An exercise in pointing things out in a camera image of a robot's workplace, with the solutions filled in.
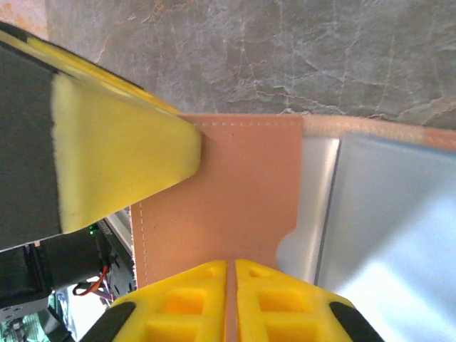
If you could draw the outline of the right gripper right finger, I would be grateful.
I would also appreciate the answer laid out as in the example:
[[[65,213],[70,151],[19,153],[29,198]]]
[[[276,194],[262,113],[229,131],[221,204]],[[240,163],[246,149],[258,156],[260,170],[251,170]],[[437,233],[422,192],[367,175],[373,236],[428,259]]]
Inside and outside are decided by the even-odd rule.
[[[239,341],[382,341],[348,299],[247,259],[235,267]]]

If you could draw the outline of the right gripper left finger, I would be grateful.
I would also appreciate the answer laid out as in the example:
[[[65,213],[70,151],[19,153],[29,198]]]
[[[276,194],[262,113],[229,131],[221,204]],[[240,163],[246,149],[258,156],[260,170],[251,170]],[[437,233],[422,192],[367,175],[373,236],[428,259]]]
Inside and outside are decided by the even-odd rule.
[[[82,341],[224,341],[227,263],[207,262],[116,299]]]

